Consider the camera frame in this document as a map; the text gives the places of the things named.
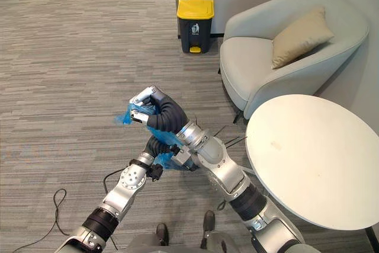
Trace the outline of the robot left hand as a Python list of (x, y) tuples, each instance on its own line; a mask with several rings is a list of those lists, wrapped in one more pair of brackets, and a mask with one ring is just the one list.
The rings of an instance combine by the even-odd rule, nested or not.
[(143, 152), (151, 155), (154, 158), (155, 164), (160, 164), (164, 168), (169, 169), (172, 168), (171, 158), (174, 156), (177, 148), (177, 145), (167, 145), (151, 136)]

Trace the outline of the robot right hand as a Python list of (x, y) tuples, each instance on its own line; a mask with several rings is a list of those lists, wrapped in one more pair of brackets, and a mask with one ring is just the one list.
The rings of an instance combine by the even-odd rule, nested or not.
[(129, 103), (131, 119), (155, 130), (177, 134), (189, 122), (181, 106), (156, 85), (145, 88)]

